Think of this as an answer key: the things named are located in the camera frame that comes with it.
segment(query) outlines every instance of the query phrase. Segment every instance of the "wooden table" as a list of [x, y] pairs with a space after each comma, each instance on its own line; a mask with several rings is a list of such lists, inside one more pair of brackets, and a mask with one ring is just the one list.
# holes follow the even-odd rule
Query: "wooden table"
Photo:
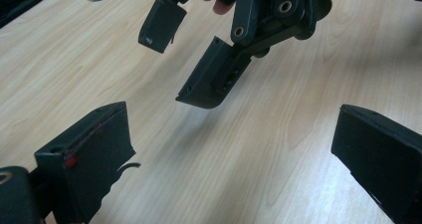
[[330, 146], [342, 104], [422, 132], [421, 3], [333, 0], [209, 111], [174, 98], [233, 14], [191, 0], [161, 55], [137, 44], [153, 1], [45, 0], [0, 30], [0, 166], [34, 169], [38, 148], [126, 101], [142, 167], [92, 223], [390, 223]]

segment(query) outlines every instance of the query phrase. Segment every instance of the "black clamp jaw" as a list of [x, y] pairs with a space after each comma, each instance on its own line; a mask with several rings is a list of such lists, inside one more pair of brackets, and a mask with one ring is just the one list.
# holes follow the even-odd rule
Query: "black clamp jaw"
[[422, 135], [368, 109], [343, 105], [331, 152], [394, 223], [422, 223]]
[[[138, 42], [163, 53], [186, 12], [177, 6], [188, 0], [156, 0], [142, 28]], [[222, 0], [236, 1], [230, 46], [214, 38], [177, 101], [205, 109], [219, 106], [251, 58], [262, 58], [271, 46], [295, 37], [308, 39], [317, 21], [328, 14], [330, 0]]]
[[125, 103], [98, 108], [35, 152], [38, 167], [0, 168], [0, 223], [89, 223], [135, 152]]

